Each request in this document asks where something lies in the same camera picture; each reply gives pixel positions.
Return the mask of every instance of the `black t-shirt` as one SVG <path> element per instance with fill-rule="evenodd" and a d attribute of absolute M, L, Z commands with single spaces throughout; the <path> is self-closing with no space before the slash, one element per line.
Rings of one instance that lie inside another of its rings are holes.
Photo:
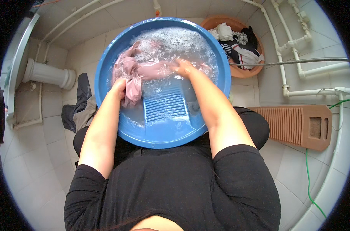
<path fill-rule="evenodd" d="M 195 147 L 150 151 L 122 162 L 107 180 L 79 165 L 66 197 L 66 230 L 130 230 L 152 215 L 184 231 L 278 230 L 278 192 L 256 148 L 230 146 L 213 160 Z"/>

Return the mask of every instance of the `forearm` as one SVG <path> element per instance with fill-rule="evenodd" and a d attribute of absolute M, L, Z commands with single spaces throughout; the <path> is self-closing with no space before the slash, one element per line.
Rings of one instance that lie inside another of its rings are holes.
<path fill-rule="evenodd" d="M 255 147 L 242 119 L 223 92 L 200 71 L 192 72 L 189 79 L 209 130 L 212 158 L 231 145 Z"/>
<path fill-rule="evenodd" d="M 86 132 L 79 164 L 86 164 L 108 178 L 113 169 L 120 98 L 109 91 Z"/>

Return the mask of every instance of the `woman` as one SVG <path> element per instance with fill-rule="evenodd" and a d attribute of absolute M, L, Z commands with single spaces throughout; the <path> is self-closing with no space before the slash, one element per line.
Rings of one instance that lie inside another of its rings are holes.
<path fill-rule="evenodd" d="M 122 141 L 117 127 L 125 80 L 117 80 L 80 132 L 84 143 L 66 197 L 66 230 L 278 230 L 278 192 L 258 151 L 269 125 L 251 110 L 233 108 L 204 73 L 178 62 L 208 134 L 162 150 Z"/>

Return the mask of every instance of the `pink cloth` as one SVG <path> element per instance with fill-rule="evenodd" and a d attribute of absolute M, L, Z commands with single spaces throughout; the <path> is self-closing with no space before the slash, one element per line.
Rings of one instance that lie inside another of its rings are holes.
<path fill-rule="evenodd" d="M 126 78 L 125 99 L 122 106 L 135 106 L 142 97 L 142 80 L 156 80 L 168 76 L 172 71 L 168 68 L 172 63 L 145 62 L 137 63 L 133 58 L 141 50 L 138 48 L 140 41 L 135 42 L 127 51 L 123 52 L 113 66 L 112 85 L 117 78 Z"/>

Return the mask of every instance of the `orange basket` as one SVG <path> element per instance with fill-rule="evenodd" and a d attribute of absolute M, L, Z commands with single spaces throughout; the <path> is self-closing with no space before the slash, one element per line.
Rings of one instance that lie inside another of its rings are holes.
<path fill-rule="evenodd" d="M 243 28 L 248 27 L 244 25 L 242 22 L 240 22 L 239 20 L 237 20 L 236 18 L 225 16 L 225 15 L 216 15 L 216 16 L 206 18 L 205 20 L 203 20 L 200 26 L 206 30 L 210 30 L 210 29 L 214 29 L 217 25 L 221 23 L 226 23 L 226 25 L 230 26 L 233 31 L 241 31 Z M 257 50 L 260 54 L 264 55 L 265 57 L 264 48 L 262 47 L 262 43 L 258 37 L 257 37 L 257 41 L 258 41 Z M 237 66 L 230 65 L 230 72 L 232 76 L 237 78 L 249 78 L 257 75 L 261 70 L 262 70 L 262 66 L 254 67 L 250 70 L 242 70 Z"/>

